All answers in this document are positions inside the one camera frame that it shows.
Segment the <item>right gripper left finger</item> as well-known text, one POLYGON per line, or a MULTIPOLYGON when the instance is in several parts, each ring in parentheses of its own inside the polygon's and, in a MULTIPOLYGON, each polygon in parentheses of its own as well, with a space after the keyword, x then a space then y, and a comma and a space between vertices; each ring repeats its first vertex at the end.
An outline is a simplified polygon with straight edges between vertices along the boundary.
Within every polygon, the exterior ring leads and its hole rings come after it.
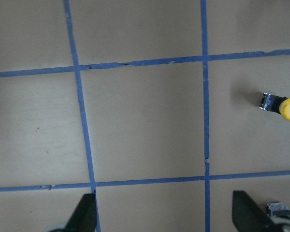
POLYGON ((97 227, 95 193, 84 194, 64 227, 65 232, 94 232, 97 227))

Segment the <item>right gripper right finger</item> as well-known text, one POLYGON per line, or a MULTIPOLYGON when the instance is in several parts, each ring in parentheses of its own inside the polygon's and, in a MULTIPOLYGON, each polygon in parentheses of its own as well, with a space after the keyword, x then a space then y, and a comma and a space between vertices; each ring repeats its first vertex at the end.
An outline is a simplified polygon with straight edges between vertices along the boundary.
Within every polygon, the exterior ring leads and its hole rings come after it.
POLYGON ((277 232, 278 227, 242 190, 232 193, 232 222, 238 232, 277 232))

